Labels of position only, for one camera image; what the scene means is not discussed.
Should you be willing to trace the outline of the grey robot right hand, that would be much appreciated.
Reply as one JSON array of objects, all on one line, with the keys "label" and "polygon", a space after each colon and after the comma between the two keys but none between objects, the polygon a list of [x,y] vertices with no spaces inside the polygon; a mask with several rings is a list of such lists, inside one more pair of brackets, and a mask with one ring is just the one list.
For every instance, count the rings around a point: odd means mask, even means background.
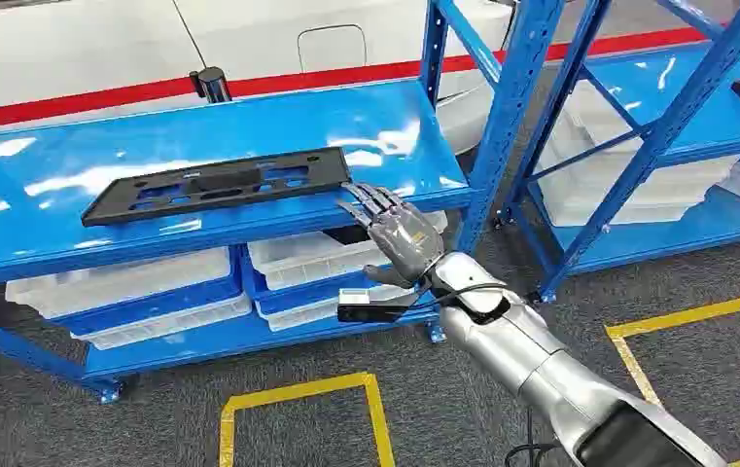
[{"label": "grey robot right hand", "polygon": [[392,265],[389,269],[366,265],[366,276],[403,289],[414,287],[445,253],[440,233],[413,204],[384,187],[344,182],[341,188],[362,207],[343,200],[337,204],[366,230]]}]

